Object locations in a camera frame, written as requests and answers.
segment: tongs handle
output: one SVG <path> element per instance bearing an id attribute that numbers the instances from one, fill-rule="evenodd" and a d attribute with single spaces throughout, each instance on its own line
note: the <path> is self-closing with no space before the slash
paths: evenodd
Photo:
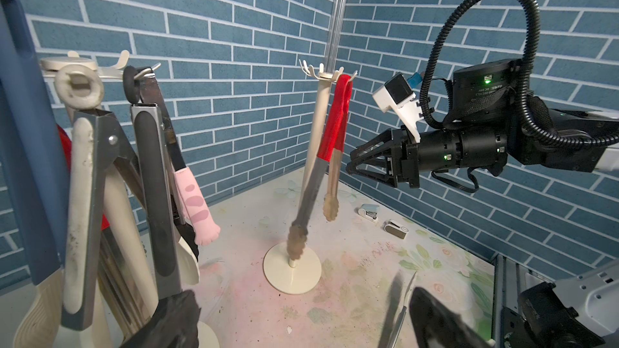
<path id="1" fill-rule="evenodd" d="M 154 104 L 132 105 L 131 118 L 135 129 L 145 210 L 151 236 L 155 280 L 161 300 L 182 291 L 176 262 L 172 204 L 165 166 L 169 160 L 159 108 Z"/>

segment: blue brick wall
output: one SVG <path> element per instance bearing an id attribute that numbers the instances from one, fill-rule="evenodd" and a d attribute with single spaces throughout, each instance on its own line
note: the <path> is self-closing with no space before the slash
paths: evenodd
<path id="1" fill-rule="evenodd" d="M 332 0 L 21 1 L 40 56 L 77 50 L 112 65 L 126 49 L 131 65 L 162 63 L 157 77 L 209 204 L 303 165 L 316 81 L 297 62 L 322 61 Z M 103 107 L 133 141 L 120 83 L 105 85 Z M 53 80 L 48 86 L 58 123 L 69 128 Z M 28 277 L 4 186 L 0 178 L 0 289 Z"/>
<path id="2" fill-rule="evenodd" d="M 378 110 L 371 93 L 395 72 L 425 69 L 439 30 L 461 1 L 348 0 L 338 58 L 348 71 L 360 70 L 360 77 L 350 105 L 347 152 L 401 124 L 394 113 Z M 619 111 L 619 0 L 538 2 L 542 31 L 531 88 L 553 107 Z M 484 0 L 453 28 L 435 76 L 522 54 L 524 27 L 515 0 Z M 435 83 L 430 93 L 440 119 L 447 112 L 445 90 Z M 465 170 L 451 174 L 468 182 Z M 554 279 L 619 257 L 618 174 L 524 167 L 513 159 L 498 178 L 476 174 L 481 190 L 473 195 L 428 174 L 420 189 L 341 178 L 486 259 L 502 253 Z"/>

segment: table surface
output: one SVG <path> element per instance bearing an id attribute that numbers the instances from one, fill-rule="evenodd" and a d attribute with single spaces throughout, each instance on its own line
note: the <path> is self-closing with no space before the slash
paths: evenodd
<path id="1" fill-rule="evenodd" d="M 308 246 L 322 262 L 320 282 L 302 295 L 275 290 L 262 260 L 287 239 L 302 178 L 303 169 L 298 169 L 211 206 L 221 235 L 200 247 L 201 282 L 187 289 L 196 292 L 200 320 L 215 331 L 222 347 L 383 346 L 389 338 L 383 325 L 386 320 L 391 325 L 393 314 L 400 312 L 414 271 L 417 286 L 490 338 L 491 264 L 342 182 L 338 217 L 327 222 L 322 215 L 326 176 L 308 228 Z M 364 203 L 380 205 L 378 223 L 356 214 Z M 405 240 L 382 230 L 382 223 L 392 219 L 409 229 Z M 417 346 L 408 316 L 396 346 Z"/>

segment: white stand base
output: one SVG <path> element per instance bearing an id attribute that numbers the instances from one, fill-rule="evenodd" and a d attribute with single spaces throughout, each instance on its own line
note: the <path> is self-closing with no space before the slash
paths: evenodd
<path id="1" fill-rule="evenodd" d="M 197 323 L 197 340 L 200 348 L 219 348 L 219 340 L 215 332 L 202 321 Z"/>
<path id="2" fill-rule="evenodd" d="M 290 267 L 286 242 L 273 246 L 264 256 L 264 275 L 273 287 L 286 294 L 307 293 L 316 286 L 322 274 L 318 255 L 306 247 L 303 255 Z"/>

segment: blue handle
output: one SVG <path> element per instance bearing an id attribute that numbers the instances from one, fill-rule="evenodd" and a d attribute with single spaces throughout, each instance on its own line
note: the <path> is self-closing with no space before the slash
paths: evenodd
<path id="1" fill-rule="evenodd" d="M 24 9 L 19 0 L 0 4 L 0 81 L 64 261 L 69 172 Z"/>
<path id="2" fill-rule="evenodd" d="M 24 240 L 32 283 L 38 285 L 60 268 L 50 224 L 36 191 L 32 169 L 0 83 L 0 160 L 9 187 L 9 196 Z"/>

